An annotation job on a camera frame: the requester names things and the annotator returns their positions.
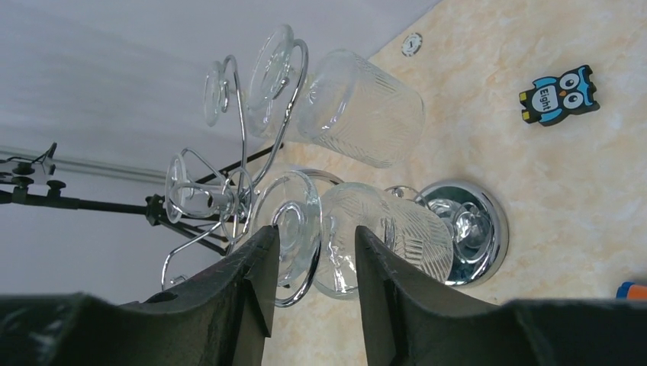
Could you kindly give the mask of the ribbed clear wine glass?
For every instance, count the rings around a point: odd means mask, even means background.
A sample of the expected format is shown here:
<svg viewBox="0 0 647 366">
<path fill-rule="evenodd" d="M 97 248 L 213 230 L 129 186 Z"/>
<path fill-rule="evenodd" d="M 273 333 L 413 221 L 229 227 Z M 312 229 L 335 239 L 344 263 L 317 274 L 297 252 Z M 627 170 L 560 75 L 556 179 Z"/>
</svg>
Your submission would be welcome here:
<svg viewBox="0 0 647 366">
<path fill-rule="evenodd" d="M 321 191 L 302 171 L 276 174 L 252 210 L 250 229 L 277 226 L 278 283 L 290 284 L 309 271 L 320 253 L 314 286 L 336 300 L 359 296 L 355 232 L 364 226 L 396 256 L 426 276 L 444 282 L 454 248 L 449 230 L 431 210 L 371 185 L 343 182 Z"/>
</svg>

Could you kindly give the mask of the black music stand tripod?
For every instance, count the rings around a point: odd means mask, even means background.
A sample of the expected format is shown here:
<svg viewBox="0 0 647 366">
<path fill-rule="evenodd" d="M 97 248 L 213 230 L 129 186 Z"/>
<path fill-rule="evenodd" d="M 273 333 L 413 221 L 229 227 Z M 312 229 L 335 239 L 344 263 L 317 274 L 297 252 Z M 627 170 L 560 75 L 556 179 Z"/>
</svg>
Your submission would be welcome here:
<svg viewBox="0 0 647 366">
<path fill-rule="evenodd" d="M 133 214 L 145 217 L 151 226 L 163 226 L 189 239 L 198 235 L 199 226 L 183 221 L 187 215 L 182 213 L 176 223 L 167 217 L 166 199 L 158 194 L 147 197 L 143 206 L 62 196 L 66 183 L 52 178 L 56 148 L 57 143 L 52 143 L 36 157 L 14 155 L 1 159 L 1 185 L 8 187 L 1 190 L 2 204 Z"/>
</svg>

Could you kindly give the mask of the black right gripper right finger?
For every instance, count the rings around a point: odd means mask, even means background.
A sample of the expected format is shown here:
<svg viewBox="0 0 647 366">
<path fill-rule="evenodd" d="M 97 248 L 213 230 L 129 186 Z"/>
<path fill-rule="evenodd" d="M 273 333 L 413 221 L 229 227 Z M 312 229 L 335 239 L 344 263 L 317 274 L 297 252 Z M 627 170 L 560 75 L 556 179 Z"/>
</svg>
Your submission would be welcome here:
<svg viewBox="0 0 647 366">
<path fill-rule="evenodd" d="M 370 365 L 644 365 L 646 304 L 631 300 L 470 297 L 355 233 Z"/>
</svg>

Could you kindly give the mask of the blue orange toy truck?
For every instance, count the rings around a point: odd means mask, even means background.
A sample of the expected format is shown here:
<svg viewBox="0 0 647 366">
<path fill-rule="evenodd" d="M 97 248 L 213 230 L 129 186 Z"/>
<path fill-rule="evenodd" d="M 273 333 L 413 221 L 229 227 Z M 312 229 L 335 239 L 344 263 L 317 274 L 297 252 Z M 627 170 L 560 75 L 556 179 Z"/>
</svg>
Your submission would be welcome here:
<svg viewBox="0 0 647 366">
<path fill-rule="evenodd" d="M 623 282 L 616 291 L 616 299 L 646 300 L 647 287 L 634 282 Z"/>
</svg>

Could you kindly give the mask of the chrome wine glass rack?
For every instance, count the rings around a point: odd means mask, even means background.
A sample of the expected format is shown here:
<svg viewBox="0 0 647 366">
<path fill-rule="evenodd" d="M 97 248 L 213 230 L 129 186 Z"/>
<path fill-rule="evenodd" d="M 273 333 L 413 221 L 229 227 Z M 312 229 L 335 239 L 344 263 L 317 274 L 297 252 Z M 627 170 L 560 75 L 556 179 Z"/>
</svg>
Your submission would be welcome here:
<svg viewBox="0 0 647 366">
<path fill-rule="evenodd" d="M 329 52 L 309 73 L 308 48 L 282 27 L 262 46 L 247 92 L 227 79 L 235 59 L 215 62 L 205 80 L 204 115 L 214 124 L 231 98 L 239 103 L 242 136 L 314 144 L 376 168 L 403 162 L 425 124 L 419 93 L 349 50 Z M 244 166 L 215 172 L 205 183 L 189 172 L 186 148 L 166 173 L 166 215 L 214 217 L 230 248 L 263 226 L 277 226 L 278 284 L 302 285 L 278 307 L 317 287 L 329 297 L 357 295 L 350 240 L 356 226 L 382 235 L 387 247 L 449 286 L 477 284 L 498 270 L 507 251 L 507 224 L 484 190 L 464 181 L 439 182 L 404 198 L 386 189 L 341 182 L 326 172 L 273 168 L 274 155 L 251 175 Z"/>
</svg>

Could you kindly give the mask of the blue owl eraser toy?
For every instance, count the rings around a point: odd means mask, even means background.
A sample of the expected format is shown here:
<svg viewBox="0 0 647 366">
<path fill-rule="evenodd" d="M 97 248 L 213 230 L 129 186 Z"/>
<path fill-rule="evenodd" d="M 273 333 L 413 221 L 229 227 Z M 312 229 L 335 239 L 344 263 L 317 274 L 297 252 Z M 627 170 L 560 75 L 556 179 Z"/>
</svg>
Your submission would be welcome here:
<svg viewBox="0 0 647 366">
<path fill-rule="evenodd" d="M 597 87 L 591 81 L 592 74 L 592 68 L 584 64 L 559 77 L 544 76 L 534 80 L 531 89 L 519 93 L 523 121 L 549 127 L 570 115 L 599 110 L 600 104 L 594 99 Z"/>
</svg>

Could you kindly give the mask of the round white table sticker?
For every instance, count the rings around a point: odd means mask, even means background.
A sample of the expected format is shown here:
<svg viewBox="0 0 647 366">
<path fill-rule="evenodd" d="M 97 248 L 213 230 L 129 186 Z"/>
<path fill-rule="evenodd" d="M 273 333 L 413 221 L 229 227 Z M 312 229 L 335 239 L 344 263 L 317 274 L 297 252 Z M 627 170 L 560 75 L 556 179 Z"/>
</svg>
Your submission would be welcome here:
<svg viewBox="0 0 647 366">
<path fill-rule="evenodd" d="M 401 44 L 401 53 L 406 57 L 412 57 L 419 52 L 422 45 L 423 36 L 420 33 L 408 34 Z"/>
</svg>

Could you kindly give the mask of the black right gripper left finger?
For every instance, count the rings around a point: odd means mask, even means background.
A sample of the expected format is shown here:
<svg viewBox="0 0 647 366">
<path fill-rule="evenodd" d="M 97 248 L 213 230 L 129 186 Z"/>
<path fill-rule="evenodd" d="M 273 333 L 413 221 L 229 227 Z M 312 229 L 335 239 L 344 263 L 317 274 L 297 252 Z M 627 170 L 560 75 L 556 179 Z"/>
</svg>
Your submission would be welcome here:
<svg viewBox="0 0 647 366">
<path fill-rule="evenodd" d="M 144 302 L 90 294 L 2 296 L 3 365 L 258 365 L 272 334 L 279 233 Z"/>
</svg>

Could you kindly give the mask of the left rear wine glass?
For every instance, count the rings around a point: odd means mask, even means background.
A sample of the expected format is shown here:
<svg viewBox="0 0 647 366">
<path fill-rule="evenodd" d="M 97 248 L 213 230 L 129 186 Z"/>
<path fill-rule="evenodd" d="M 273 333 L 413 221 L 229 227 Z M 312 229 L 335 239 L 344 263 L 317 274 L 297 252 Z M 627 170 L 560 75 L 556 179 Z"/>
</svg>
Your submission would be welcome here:
<svg viewBox="0 0 647 366">
<path fill-rule="evenodd" d="M 188 154 L 215 174 L 214 183 L 200 183 L 190 175 L 185 157 Z M 164 198 L 166 216 L 171 223 L 178 223 L 183 217 L 206 219 L 214 215 L 227 220 L 233 216 L 235 205 L 239 203 L 224 175 L 191 148 L 185 148 L 172 157 L 166 173 Z"/>
</svg>

